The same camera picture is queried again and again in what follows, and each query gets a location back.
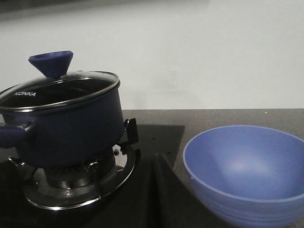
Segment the glass lid with blue knob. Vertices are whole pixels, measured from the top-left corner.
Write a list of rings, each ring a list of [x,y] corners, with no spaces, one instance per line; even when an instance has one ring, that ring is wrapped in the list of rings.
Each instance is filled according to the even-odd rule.
[[[72,58],[72,51],[30,56],[29,63],[42,76],[2,91],[1,112],[27,113],[75,105],[99,97],[119,85],[119,77],[111,72],[69,72]]]

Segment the light blue bowl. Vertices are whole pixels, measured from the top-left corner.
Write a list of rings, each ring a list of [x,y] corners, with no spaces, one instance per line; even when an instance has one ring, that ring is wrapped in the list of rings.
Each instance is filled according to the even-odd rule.
[[[304,142],[251,125],[209,129],[183,150],[199,201],[238,228],[283,228],[304,215]]]

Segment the dark blue cooking pot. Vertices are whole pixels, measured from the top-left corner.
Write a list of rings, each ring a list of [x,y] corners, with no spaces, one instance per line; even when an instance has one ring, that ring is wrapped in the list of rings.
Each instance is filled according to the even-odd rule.
[[[43,112],[2,112],[0,146],[37,168],[67,167],[101,155],[124,133],[119,85],[85,102]]]

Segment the black glass cooktop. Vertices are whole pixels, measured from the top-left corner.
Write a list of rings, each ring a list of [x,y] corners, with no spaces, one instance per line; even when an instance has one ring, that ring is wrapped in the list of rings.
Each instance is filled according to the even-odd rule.
[[[47,183],[43,169],[0,151],[3,228],[224,228],[181,183],[172,168],[182,125],[139,125],[139,142],[113,149],[115,164],[79,188]]]

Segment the black gas burner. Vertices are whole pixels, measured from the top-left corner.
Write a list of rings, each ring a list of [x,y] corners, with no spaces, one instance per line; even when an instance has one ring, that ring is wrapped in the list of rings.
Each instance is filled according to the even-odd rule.
[[[96,178],[107,175],[115,164],[113,149],[109,149],[90,161],[70,166],[44,169],[47,183],[60,189],[89,185]]]

